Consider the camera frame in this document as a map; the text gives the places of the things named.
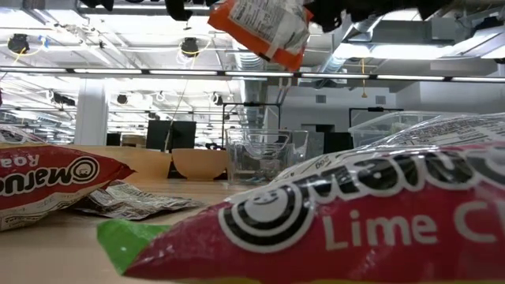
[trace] maruchan packaging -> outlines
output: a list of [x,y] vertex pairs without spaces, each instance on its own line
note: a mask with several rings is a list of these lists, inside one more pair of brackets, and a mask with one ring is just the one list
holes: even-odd
[[299,0],[226,0],[214,7],[208,23],[263,59],[297,70],[311,18]]
[[323,155],[172,227],[109,221],[123,275],[225,283],[504,283],[505,143]]
[[33,224],[132,173],[114,159],[50,146],[0,126],[0,230]]

